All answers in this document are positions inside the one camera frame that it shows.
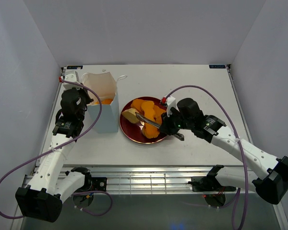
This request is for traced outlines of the large glazed ring bread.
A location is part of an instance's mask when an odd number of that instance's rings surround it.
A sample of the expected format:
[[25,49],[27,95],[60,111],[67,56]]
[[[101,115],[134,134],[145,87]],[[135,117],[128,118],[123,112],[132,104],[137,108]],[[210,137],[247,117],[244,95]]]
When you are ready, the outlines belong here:
[[109,105],[109,104],[112,103],[112,101],[113,101],[113,99],[104,99],[104,100],[101,101],[101,103]]

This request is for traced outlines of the light blue paper bag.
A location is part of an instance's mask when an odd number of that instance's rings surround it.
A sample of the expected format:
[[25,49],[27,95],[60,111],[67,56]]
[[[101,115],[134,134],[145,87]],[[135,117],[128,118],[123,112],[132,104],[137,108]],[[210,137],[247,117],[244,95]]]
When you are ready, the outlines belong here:
[[87,106],[87,111],[92,120],[95,120],[99,113],[99,105],[94,105],[94,102],[97,100],[101,102],[104,99],[113,99],[109,105],[102,104],[101,115],[93,127],[95,132],[99,134],[118,132],[119,96],[117,83],[126,77],[126,75],[122,75],[115,80],[110,72],[100,74],[85,73],[82,75],[82,84],[95,92],[95,94],[88,93],[90,98],[93,99],[93,102]]

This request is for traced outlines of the pale leaf bread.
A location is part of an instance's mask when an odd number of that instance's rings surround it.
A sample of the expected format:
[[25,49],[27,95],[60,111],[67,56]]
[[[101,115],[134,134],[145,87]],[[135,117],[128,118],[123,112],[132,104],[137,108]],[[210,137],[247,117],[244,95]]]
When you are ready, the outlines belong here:
[[130,123],[137,124],[140,122],[140,120],[137,118],[136,114],[139,113],[138,110],[135,108],[130,108],[127,110],[122,111],[122,116],[126,118]]

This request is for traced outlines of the metal tongs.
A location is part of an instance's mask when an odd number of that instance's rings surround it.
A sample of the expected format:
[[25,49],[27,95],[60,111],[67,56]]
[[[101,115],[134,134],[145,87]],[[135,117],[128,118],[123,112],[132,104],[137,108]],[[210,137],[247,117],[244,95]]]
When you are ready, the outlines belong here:
[[141,122],[145,122],[147,124],[150,124],[150,125],[156,127],[157,129],[160,128],[160,124],[158,124],[157,122],[146,118],[145,116],[141,115],[140,113],[135,113],[135,114],[136,114],[137,119],[140,120]]

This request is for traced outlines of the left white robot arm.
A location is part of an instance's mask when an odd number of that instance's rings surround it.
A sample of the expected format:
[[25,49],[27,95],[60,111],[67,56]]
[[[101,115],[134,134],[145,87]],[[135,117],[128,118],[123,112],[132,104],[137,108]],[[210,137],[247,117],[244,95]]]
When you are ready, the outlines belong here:
[[74,172],[57,182],[64,161],[76,143],[75,138],[84,127],[84,114],[91,101],[83,88],[70,88],[62,93],[50,153],[43,157],[28,185],[18,188],[15,194],[23,216],[55,222],[69,195],[77,189],[85,192],[92,187],[92,179],[81,172]]

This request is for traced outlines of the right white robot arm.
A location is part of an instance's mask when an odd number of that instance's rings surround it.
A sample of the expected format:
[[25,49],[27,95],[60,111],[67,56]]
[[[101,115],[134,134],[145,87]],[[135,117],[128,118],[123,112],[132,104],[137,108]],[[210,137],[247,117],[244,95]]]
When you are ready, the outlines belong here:
[[288,157],[279,158],[239,138],[234,130],[214,115],[204,115],[196,101],[172,96],[162,98],[167,109],[162,114],[160,132],[184,140],[180,130],[189,130],[197,138],[221,148],[243,163],[237,171],[223,165],[214,166],[204,178],[206,189],[223,186],[256,192],[264,201],[277,205],[288,191]]

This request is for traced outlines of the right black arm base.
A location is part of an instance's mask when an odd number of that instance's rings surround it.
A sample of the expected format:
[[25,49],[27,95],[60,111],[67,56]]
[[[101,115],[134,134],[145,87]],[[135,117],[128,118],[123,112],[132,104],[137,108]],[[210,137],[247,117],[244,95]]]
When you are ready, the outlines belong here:
[[226,202],[225,192],[236,192],[233,186],[222,186],[214,179],[208,176],[198,178],[192,177],[188,184],[192,187],[193,192],[204,192],[206,203],[213,208],[225,208],[234,203],[236,196]]

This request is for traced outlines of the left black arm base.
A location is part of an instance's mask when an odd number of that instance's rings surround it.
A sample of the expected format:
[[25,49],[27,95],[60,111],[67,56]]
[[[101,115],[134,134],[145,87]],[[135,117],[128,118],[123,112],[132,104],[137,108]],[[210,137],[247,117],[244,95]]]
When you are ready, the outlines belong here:
[[[85,181],[84,186],[77,189],[75,192],[89,192],[89,191],[106,191],[107,178],[106,177],[92,177]],[[79,207],[88,207],[94,200],[94,194],[88,193],[84,195],[77,195],[72,197],[73,202]]]

